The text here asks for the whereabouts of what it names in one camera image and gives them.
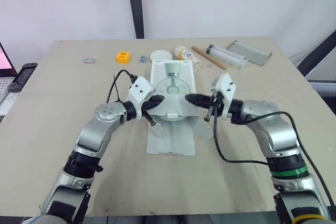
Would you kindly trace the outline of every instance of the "small metal cube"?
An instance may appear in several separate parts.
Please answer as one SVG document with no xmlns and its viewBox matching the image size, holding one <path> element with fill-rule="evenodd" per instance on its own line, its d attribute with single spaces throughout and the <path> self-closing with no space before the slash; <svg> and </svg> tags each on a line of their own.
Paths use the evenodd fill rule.
<svg viewBox="0 0 336 224">
<path fill-rule="evenodd" d="M 147 56 L 140 56 L 139 57 L 139 62 L 146 63 L 147 62 Z"/>
</svg>

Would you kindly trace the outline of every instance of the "wooden table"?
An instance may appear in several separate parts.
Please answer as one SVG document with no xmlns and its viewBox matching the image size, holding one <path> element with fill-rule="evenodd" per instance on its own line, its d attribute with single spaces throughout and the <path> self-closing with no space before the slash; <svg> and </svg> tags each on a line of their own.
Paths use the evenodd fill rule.
<svg viewBox="0 0 336 224">
<path fill-rule="evenodd" d="M 56 41 L 0 124 L 0 215 L 39 215 L 39 206 L 65 165 L 81 128 L 96 106 L 105 102 L 113 73 L 126 68 L 149 79 L 151 63 L 139 63 L 141 55 L 170 50 L 175 44 L 227 47 L 236 39 L 273 55 L 263 67 L 248 63 L 243 70 L 228 69 L 237 85 L 235 97 L 275 101 L 288 111 L 331 194 L 336 195 L 336 117 L 268 38 Z M 131 52 L 129 64 L 115 62 L 120 50 Z M 203 65 L 195 73 L 196 88 L 209 94 L 213 79 L 222 69 L 197 56 Z M 97 62 L 84 64 L 86 57 Z M 127 96 L 129 86 L 128 78 L 121 76 L 121 98 Z M 229 120 L 219 125 L 219 141 L 227 157 L 265 160 L 247 127 L 232 125 Z M 149 155 L 146 141 L 145 119 L 128 122 L 113 134 L 101 161 L 104 171 L 96 174 L 90 189 L 87 215 L 274 210 L 276 191 L 266 166 L 224 163 L 214 142 L 203 140 L 197 133 L 194 157 Z"/>
</svg>

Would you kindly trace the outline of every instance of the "black cable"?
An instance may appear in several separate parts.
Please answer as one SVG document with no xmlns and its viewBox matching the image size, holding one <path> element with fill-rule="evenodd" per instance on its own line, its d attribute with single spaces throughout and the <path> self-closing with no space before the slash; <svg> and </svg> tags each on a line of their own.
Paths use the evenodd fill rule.
<svg viewBox="0 0 336 224">
<path fill-rule="evenodd" d="M 328 188 L 327 188 L 326 183 L 324 182 L 324 179 L 323 179 L 322 175 L 320 174 L 320 172 L 319 172 L 319 170 L 317 169 L 316 165 L 314 164 L 313 160 L 310 158 L 310 156 L 308 155 L 308 153 L 307 153 L 305 147 L 303 146 L 303 143 L 302 143 L 302 141 L 301 141 L 301 139 L 300 139 L 298 130 L 297 130 L 297 128 L 296 128 L 296 125 L 295 125 L 295 122 L 294 122 L 294 119 L 292 118 L 292 116 L 291 116 L 289 113 L 285 112 L 285 111 L 277 111 L 277 112 L 269 113 L 269 114 L 266 114 L 266 115 L 258 116 L 258 117 L 256 117 L 256 118 L 252 118 L 252 119 L 250 119 L 250 120 L 245 120 L 245 121 L 244 121 L 244 124 L 251 123 L 251 122 L 255 122 L 255 121 L 257 121 L 257 120 L 260 120 L 260 119 L 263 119 L 263 118 L 267 118 L 267 117 L 272 116 L 272 115 L 280 115 L 280 114 L 286 115 L 286 116 L 289 118 L 289 120 L 290 120 L 290 122 L 291 122 L 291 124 L 292 124 L 292 127 L 293 127 L 293 129 L 294 129 L 294 131 L 295 131 L 296 138 L 297 138 L 297 140 L 298 140 L 298 142 L 299 142 L 299 145 L 300 145 L 300 147 L 301 147 L 303 153 L 305 154 L 305 156 L 306 156 L 306 158 L 308 159 L 309 163 L 310 163 L 311 166 L 313 167 L 313 169 L 314 169 L 314 171 L 315 171 L 317 177 L 318 177 L 319 180 L 321 181 L 321 184 L 322 184 L 322 186 L 323 186 L 323 189 L 324 189 L 324 191 L 325 191 L 325 194 L 326 194 L 327 197 L 328 197 L 328 200 L 329 200 L 329 203 L 330 203 L 330 206 L 331 206 L 331 209 L 332 209 L 332 212 L 331 212 L 331 219 L 332 219 L 332 220 L 335 220 L 335 216 L 336 216 L 336 207 L 335 207 L 335 203 L 334 203 L 334 201 L 333 201 L 333 199 L 332 199 L 332 197 L 331 197 L 331 194 L 330 194 L 330 192 L 329 192 L 329 190 L 328 190 Z"/>
<path fill-rule="evenodd" d="M 121 70 L 117 73 L 117 76 L 114 78 L 114 80 L 113 80 L 113 82 L 112 82 L 112 85 L 111 85 L 109 94 L 108 94 L 107 99 L 106 99 L 106 103 L 109 103 L 109 101 L 110 101 L 110 97 L 111 97 L 111 93 L 112 93 L 113 87 L 114 87 L 114 85 L 115 85 L 115 82 L 116 82 L 117 79 L 119 78 L 119 75 L 120 75 L 121 73 L 123 73 L 123 72 L 125 72 L 126 74 L 128 74 L 128 76 L 129 76 L 130 78 L 132 78 L 132 76 L 134 76 L 134 75 L 130 74 L 127 70 L 125 70 L 125 69 L 121 69 Z"/>
<path fill-rule="evenodd" d="M 218 151 L 218 154 L 220 155 L 220 157 L 228 162 L 228 163 L 254 163 L 254 164 L 262 164 L 262 165 L 267 165 L 268 164 L 266 162 L 263 162 L 263 161 L 256 161 L 256 160 L 230 160 L 230 159 L 227 159 L 221 149 L 220 149 L 220 146 L 219 146 L 219 143 L 218 143 L 218 138 L 217 138 L 217 107 L 215 106 L 214 107 L 214 140 L 215 140 L 215 144 L 216 144 L 216 148 L 217 148 L 217 151 Z"/>
<path fill-rule="evenodd" d="M 116 83 L 116 85 L 115 85 L 115 90 L 116 90 L 116 92 L 117 92 L 117 101 L 119 102 L 120 101 L 120 98 L 119 98 L 119 92 L 118 92 L 118 88 L 117 88 L 117 83 Z"/>
</svg>

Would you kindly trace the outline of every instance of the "clear tube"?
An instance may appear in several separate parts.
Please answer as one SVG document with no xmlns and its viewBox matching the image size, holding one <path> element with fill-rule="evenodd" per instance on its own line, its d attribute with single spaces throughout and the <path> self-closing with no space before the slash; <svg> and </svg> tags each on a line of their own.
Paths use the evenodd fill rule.
<svg viewBox="0 0 336 224">
<path fill-rule="evenodd" d="M 234 52 L 213 44 L 208 46 L 206 52 L 218 60 L 227 64 L 235 65 L 237 69 L 243 68 L 248 61 L 248 58 L 245 56 L 235 54 Z"/>
</svg>

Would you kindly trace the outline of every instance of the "pink screen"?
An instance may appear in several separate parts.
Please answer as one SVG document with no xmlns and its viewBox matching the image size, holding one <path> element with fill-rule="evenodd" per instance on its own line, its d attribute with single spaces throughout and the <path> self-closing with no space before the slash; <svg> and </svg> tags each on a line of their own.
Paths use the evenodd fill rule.
<svg viewBox="0 0 336 224">
<path fill-rule="evenodd" d="M 8 69 L 8 68 L 12 68 L 11 64 L 9 64 L 9 61 L 5 56 L 5 53 L 2 51 L 2 48 L 0 47 L 0 69 Z"/>
</svg>

